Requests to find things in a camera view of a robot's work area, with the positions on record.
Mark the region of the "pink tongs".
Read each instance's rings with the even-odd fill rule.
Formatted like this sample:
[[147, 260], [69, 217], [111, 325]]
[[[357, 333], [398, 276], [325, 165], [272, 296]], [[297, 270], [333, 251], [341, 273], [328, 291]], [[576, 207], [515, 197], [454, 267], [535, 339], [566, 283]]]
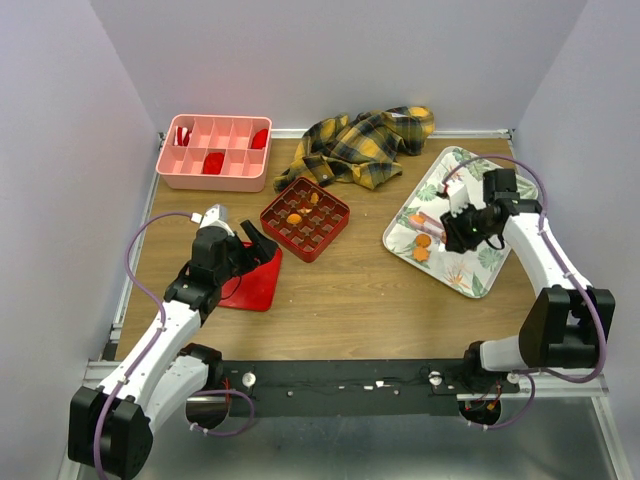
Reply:
[[428, 234], [439, 242], [446, 241], [446, 234], [443, 225], [423, 212], [410, 215], [408, 222], [411, 228], [416, 231]]

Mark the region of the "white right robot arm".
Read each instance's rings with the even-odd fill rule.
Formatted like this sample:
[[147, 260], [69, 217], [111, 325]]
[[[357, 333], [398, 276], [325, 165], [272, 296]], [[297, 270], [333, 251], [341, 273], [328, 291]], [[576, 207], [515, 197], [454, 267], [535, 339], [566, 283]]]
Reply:
[[483, 175], [483, 201], [475, 207], [465, 184], [449, 176], [437, 194], [448, 201], [441, 215], [444, 248], [463, 254], [497, 239], [519, 258], [536, 296], [517, 335], [472, 344], [460, 379], [480, 392], [496, 372], [544, 372], [571, 383], [587, 383], [603, 370], [615, 299], [598, 289], [570, 262], [552, 234], [544, 205], [521, 198], [516, 174], [495, 169]]

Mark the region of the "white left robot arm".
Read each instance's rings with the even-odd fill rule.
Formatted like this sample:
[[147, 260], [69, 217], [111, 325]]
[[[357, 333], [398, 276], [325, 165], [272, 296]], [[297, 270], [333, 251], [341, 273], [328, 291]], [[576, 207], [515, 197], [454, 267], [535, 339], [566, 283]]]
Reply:
[[277, 244], [250, 221], [243, 242], [222, 220], [201, 219], [191, 257], [162, 298], [129, 355], [97, 386], [80, 387], [70, 402], [67, 455], [101, 479], [135, 478], [154, 435], [191, 396], [253, 400], [225, 381], [219, 351], [190, 343], [222, 298], [223, 287], [271, 262]]

